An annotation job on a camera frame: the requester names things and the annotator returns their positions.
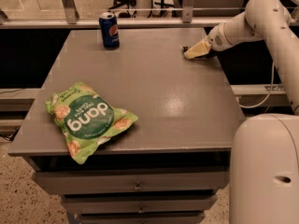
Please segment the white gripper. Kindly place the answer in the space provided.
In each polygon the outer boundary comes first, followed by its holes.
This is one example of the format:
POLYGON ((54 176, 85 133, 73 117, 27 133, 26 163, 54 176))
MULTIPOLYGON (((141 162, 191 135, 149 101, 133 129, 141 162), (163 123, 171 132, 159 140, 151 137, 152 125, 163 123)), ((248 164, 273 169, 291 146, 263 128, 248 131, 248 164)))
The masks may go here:
POLYGON ((184 52, 185 58, 190 60, 195 57, 202 57, 207 55, 211 49, 216 51, 224 51, 233 46, 226 38, 223 23, 215 26, 209 32, 207 39, 203 38, 194 46, 187 48, 187 50, 184 52))

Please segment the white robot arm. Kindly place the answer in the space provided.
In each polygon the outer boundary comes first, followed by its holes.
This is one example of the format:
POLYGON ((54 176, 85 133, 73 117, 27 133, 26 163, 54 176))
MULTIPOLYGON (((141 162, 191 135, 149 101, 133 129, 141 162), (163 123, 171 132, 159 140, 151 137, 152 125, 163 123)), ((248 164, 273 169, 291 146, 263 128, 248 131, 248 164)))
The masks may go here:
POLYGON ((261 114, 237 129, 230 160, 230 224, 299 224, 299 38, 279 0, 249 0, 214 27, 187 59, 262 40, 293 113, 261 114))

